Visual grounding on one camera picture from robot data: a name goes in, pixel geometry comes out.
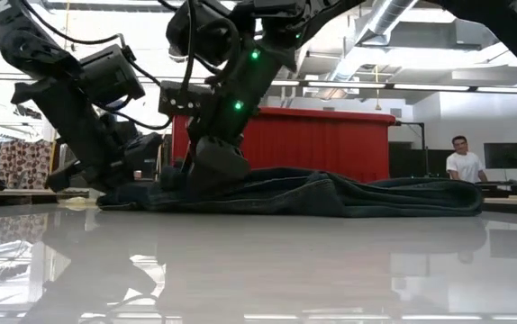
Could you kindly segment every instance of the cable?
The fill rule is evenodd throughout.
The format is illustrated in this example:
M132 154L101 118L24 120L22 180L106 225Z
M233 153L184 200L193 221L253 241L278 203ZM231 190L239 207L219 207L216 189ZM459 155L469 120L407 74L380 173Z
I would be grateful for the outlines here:
M147 125L147 124L145 124L143 122L137 121L134 118L132 118L132 117L130 117L130 116L128 116L128 115L126 115L126 114L124 114L122 112L111 112L111 114L117 115L117 116L121 116L121 117L129 120L129 122L133 122L133 123L135 123L135 124L137 124L137 125L139 125L141 127L144 127L145 129L151 130L151 131L162 131L162 130L166 129L170 125L170 123L172 122L172 119L168 118L168 121L165 122L164 125L162 125L162 126L152 126L152 125Z
M168 10L170 10L171 12L176 12L178 10L178 8L176 8L174 5L172 4L169 4L168 2L166 2L165 0L157 0L159 2L159 4L161 4L163 7L167 8Z
M205 61L204 59L202 58L199 58L198 56L195 57L195 59L204 67L206 68L207 71L211 72L212 74L216 75L216 74L219 74L221 73L221 70L215 66L213 66L212 64L210 64L209 62Z
M142 67L139 67L139 65L136 64L136 62L134 62L133 60L128 59L128 58L126 58L126 60L129 61L129 64L131 64L133 68L135 68L137 71L141 72L141 74L143 74L145 77L147 77L150 81L154 82L155 85L160 87L160 81L158 81L157 78L155 78L152 74L145 71Z
M99 104L99 103L94 103L94 105L97 106L98 108L104 110L105 112L116 113L116 112L120 111L122 108L126 107L128 104L130 104L131 100L132 100L132 98L129 95L127 95L126 99L124 99L124 102L115 107L109 107L109 106Z
M215 76L209 76L205 79L205 82L209 85L215 85L223 80L236 68L236 63L240 55L240 34L237 26L229 19L221 18L206 24L200 28L200 32L215 29L221 26L225 26L229 30L231 36L231 46L229 47L229 58L224 66L223 70L219 70Z
M101 39L101 40L77 40L75 38L72 38L72 37L68 36L67 34L59 31L56 28L54 28L51 24L49 24L44 19L42 19L42 17L39 15L39 13L37 13L34 10L34 8L32 8L31 4L29 4L27 0L21 0L21 2L26 7L26 9L28 9L28 11L33 16L35 16L36 19L39 20L39 22L41 22L42 25L44 25L51 32L54 32L55 34L57 34L58 36L62 37L63 39L65 39L67 41L72 41L73 43L82 44L82 45L99 45L99 44L104 44L106 42L114 41L116 39L119 39L119 40L121 40L122 47L126 46L126 42L124 41L124 36L122 36L122 34L120 34L120 33L118 33L116 35L113 35L111 37L107 37L107 38Z
M193 75L195 65L195 37L196 37L196 8L195 0L186 0L188 3L188 59L183 84L180 87L181 95L187 96L190 77Z
M85 319L85 320L81 321L80 324L91 324L91 323L101 323L101 322L107 323L107 324L113 323L113 321L109 318L109 315L111 312L116 311L116 309L121 308L122 306L128 305L131 302L136 302L136 301L143 300L143 299L150 299L150 300L153 300L154 302L157 302L159 300L157 297L155 297L153 295L140 294L140 295L131 297L127 300L121 301L121 302L109 307L103 317L97 316L97 317L93 317L92 319Z

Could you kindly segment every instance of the red partition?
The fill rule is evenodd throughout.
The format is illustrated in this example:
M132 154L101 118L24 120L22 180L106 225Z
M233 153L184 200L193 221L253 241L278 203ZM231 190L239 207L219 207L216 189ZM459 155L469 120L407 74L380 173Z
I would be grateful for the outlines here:
M173 121L173 160L186 153L187 120ZM262 108L241 149L253 168L304 167L366 183L388 178L388 126L394 123L394 116L378 113Z

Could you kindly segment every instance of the man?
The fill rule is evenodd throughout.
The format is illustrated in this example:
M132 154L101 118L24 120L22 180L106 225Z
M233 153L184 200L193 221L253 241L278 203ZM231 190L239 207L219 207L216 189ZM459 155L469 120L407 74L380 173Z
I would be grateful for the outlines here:
M475 153L468 151L467 138L456 136L452 140L455 153L447 157L447 172L453 180L469 183L487 182L485 167Z

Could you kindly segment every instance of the denim fabric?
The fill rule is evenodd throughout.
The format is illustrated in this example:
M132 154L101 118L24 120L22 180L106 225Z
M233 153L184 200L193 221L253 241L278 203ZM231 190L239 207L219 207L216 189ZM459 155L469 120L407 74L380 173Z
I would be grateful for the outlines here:
M332 173L253 170L241 183L198 196L178 169L163 168L158 183L132 183L99 198L103 210L209 212L325 217L474 216L483 196L461 181L403 178L360 184Z

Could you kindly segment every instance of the black cable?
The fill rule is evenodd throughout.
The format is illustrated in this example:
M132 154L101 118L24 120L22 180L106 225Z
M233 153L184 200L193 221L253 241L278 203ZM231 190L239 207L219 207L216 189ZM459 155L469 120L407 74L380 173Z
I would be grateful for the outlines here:
M34 8L32 8L31 4L28 3L28 0L21 0L21 2L26 7L26 9L28 9L28 11L33 16L35 16L36 19L39 20L39 22L41 22L41 24L43 24L51 32L54 32L55 34L57 34L58 36L62 37L63 39L65 39L67 41L72 41L73 43L82 44L82 45L99 45L99 44L104 44L109 41L114 41L116 39L120 39L122 47L126 46L126 43L124 41L124 36L122 36L122 34L120 34L120 33L113 35L111 37L101 39L101 40L77 40L77 39L74 39L74 38L68 36L67 34L63 33L62 31L59 31L58 29L54 28L51 24L49 24L44 19L42 19L42 17L39 15L39 13L37 13L36 10L34 10Z
M195 59L204 67L206 68L207 71L211 72L212 74L216 75L216 74L219 74L221 73L221 70L217 67L215 67L214 65L212 65L211 63L205 61L204 59L202 58L199 58L199 57L195 57Z
M163 7L167 8L168 10L170 10L171 12L176 12L178 10L178 8L176 8L174 5L172 4L169 4L168 2L166 2L165 0L157 0L159 2L159 4L161 4Z
M129 105L131 103L131 100L132 100L132 98L129 95L127 95L126 99L124 99L124 102L115 107L109 107L109 106L105 106L105 105L102 105L99 103L95 103L95 106L104 110L105 112L115 113L115 112L120 111L122 108L126 107L127 105Z
M187 96L190 77L193 75L195 65L195 37L196 37L196 8L195 0L186 0L188 3L188 59L186 60L186 71L183 84L180 87L181 95Z
M162 126L152 126L152 125L147 125L147 124L145 124L143 122L137 121L134 118L132 118L132 117L130 117L130 116L128 116L128 115L126 115L126 114L124 114L122 112L110 112L110 113L113 114L113 115L121 116L121 117L129 120L130 122L133 122L133 123L135 123L135 124L137 124L137 125L139 125L141 127L144 127L145 129L151 130L151 131L162 131L162 130L166 129L170 125L170 123L172 122L172 119L168 118L168 121L165 122L164 125L162 125Z
M133 60L128 59L128 58L127 58L127 60L129 61L129 63L132 65L133 68L135 68L137 71L141 72L141 74L143 74L145 77L147 77L150 81L154 82L155 85L160 87L160 81L158 81L157 78L155 78L149 72L145 71L142 67L139 67L139 65L136 64L136 62L134 62Z
M205 82L209 85L218 84L226 79L226 77L236 68L237 61L240 55L240 34L237 26L229 19L221 18L211 23L206 24L200 29L200 32L216 29L224 26L229 30L231 36L231 46L229 47L229 59L226 65L215 76L209 76Z

